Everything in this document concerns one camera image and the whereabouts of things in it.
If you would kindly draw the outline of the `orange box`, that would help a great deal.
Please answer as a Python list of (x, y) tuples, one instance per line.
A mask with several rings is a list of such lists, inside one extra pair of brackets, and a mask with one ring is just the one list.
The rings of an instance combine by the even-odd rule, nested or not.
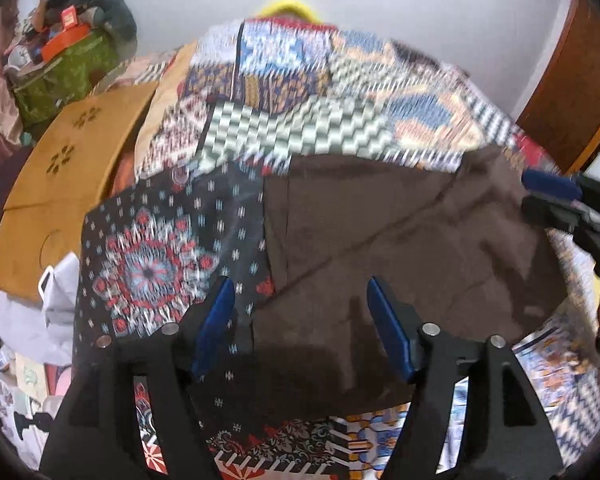
[(45, 63), (50, 62), (56, 55), (77, 44), (91, 33), (91, 26), (83, 23), (78, 18), (75, 6), (68, 6), (61, 11), (61, 29), (42, 47), (42, 59)]

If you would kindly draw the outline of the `brown cloth garment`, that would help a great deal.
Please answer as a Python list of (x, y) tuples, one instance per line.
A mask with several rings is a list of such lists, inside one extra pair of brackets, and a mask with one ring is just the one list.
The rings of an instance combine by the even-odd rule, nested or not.
[(546, 233), (495, 146), (453, 172), (297, 157), (263, 185), (275, 292), (256, 313), (251, 407), (268, 422), (382, 410), (410, 398), (366, 304), (383, 278), (427, 322), (514, 344), (566, 299)]

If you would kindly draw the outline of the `yellow curved foam tube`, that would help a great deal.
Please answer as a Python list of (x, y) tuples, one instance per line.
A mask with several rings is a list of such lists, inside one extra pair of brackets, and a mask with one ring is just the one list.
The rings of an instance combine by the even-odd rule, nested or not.
[(256, 18), (293, 16), (299, 21), (313, 25), (323, 24), (317, 12), (303, 0), (268, 0), (254, 16)]

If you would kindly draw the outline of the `wooden lap desk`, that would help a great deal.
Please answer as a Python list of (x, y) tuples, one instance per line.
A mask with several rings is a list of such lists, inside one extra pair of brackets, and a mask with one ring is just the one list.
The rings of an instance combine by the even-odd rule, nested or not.
[(0, 290), (36, 301), (49, 266), (81, 251), (85, 215), (106, 200), (119, 159), (140, 154), (148, 126), (176, 97), (195, 46), (186, 44), (155, 81), (68, 105), (24, 163), (0, 222)]

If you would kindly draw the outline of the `colourful patchwork bedspread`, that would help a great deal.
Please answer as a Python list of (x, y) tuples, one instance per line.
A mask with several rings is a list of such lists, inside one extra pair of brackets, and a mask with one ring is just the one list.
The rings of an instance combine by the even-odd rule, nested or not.
[(456, 67), (367, 32), (286, 18), (231, 22), (151, 79), (158, 87), (133, 177), (84, 219), (74, 358), (100, 336), (152, 334), (227, 276), (238, 330), (219, 362), (225, 394), (204, 402), (201, 416), (221, 474), (379, 477), (406, 403), (274, 426), (235, 414), (252, 319), (282, 286), (257, 211), (262, 174), (317, 154), (451, 172), (489, 145), (517, 170), (554, 170), (554, 160)]

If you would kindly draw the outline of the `grey plush toy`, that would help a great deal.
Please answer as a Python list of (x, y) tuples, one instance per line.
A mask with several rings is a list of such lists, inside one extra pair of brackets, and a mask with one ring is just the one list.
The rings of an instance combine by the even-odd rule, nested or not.
[(115, 40), (130, 42), (136, 39), (137, 26), (124, 0), (50, 0), (44, 11), (44, 23), (57, 23), (61, 11), (69, 6), (74, 6), (77, 14), (92, 12), (93, 25), (106, 29)]

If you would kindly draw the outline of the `green fabric storage bag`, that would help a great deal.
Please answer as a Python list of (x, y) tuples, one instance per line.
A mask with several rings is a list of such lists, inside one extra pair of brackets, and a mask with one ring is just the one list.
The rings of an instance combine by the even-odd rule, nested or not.
[(117, 51), (104, 32), (91, 32), (68, 47), (12, 87), (23, 125), (55, 118), (64, 106), (85, 98), (118, 63)]

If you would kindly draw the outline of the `wooden wardrobe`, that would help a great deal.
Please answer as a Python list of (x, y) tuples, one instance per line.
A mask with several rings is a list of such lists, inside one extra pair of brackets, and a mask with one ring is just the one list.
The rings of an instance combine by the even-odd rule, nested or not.
[(571, 0), (550, 62), (518, 118), (566, 174), (600, 148), (600, 11)]

